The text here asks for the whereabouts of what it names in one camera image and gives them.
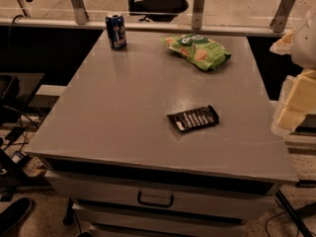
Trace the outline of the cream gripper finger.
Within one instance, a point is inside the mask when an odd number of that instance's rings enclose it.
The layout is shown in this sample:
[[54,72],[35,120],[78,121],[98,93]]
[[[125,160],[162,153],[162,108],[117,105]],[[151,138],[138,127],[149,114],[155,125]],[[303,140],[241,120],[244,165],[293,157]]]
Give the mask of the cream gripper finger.
[[293,131],[305,120],[305,114],[289,109],[283,109],[276,119],[276,125],[280,128]]
[[288,76],[289,91],[284,106],[287,110],[308,114],[316,109],[316,71],[303,70],[296,77]]

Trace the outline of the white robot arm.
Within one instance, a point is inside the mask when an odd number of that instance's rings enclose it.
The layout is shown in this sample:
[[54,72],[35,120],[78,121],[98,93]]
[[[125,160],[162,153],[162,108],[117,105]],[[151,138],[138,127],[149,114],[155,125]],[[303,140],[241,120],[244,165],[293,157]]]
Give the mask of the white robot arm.
[[316,109],[316,8],[312,7],[296,28],[275,42],[270,51],[290,54],[292,62],[303,68],[296,77],[286,77],[274,114],[274,133],[289,134]]

